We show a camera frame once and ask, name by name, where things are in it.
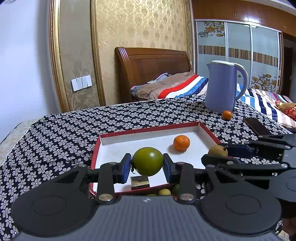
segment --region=white tray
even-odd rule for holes
[[[176,151],[173,140],[178,135],[186,135],[190,139],[190,146],[185,152]],[[201,157],[208,150],[219,144],[218,138],[201,122],[190,122],[157,126],[137,130],[128,130],[100,135],[97,140],[91,168],[100,168],[104,163],[120,162],[126,153],[133,154],[142,147],[154,147],[161,153],[168,153],[173,162],[183,161],[194,168],[204,169]],[[131,191],[131,176],[139,176],[130,172],[125,184],[115,184],[115,192]],[[150,187],[166,184],[165,175],[161,169],[154,176],[149,177]],[[91,185],[91,192],[97,190],[97,183]]]

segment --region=white switch panel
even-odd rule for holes
[[[87,76],[79,77],[77,79],[72,79],[71,84],[72,84],[73,91],[90,87],[92,86],[91,76],[87,75]]]
[[[73,91],[79,90],[76,79],[71,80],[71,84],[72,84]]]
[[[87,87],[92,86],[91,76],[90,75],[86,76],[86,81],[87,81]]]
[[[76,80],[77,80],[78,89],[79,90],[83,89],[83,86],[82,86],[82,78],[79,77]]]

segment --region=wooden cabinet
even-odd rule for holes
[[[280,9],[241,0],[192,0],[195,19],[248,21],[296,36],[296,16]]]

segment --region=table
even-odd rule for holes
[[[273,134],[288,133],[286,129],[251,106],[239,101],[233,118],[225,121],[204,105],[205,95],[134,102],[45,116],[34,123],[15,145],[0,167],[1,220],[0,238],[7,240],[17,234],[10,216],[13,201],[24,192],[62,174],[78,164],[90,165],[95,143],[102,133],[138,129],[173,123],[202,121],[221,142],[244,143],[257,139],[243,123],[255,117]],[[275,163],[262,158],[241,159],[245,163]],[[197,185],[200,198],[203,184]],[[277,233],[281,231],[281,221]]]

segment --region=purple kettle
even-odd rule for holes
[[[237,63],[213,60],[207,64],[210,77],[207,84],[205,106],[214,112],[222,113],[225,110],[233,111],[235,103],[247,89],[248,73]],[[237,70],[244,78],[243,88],[237,95]]]

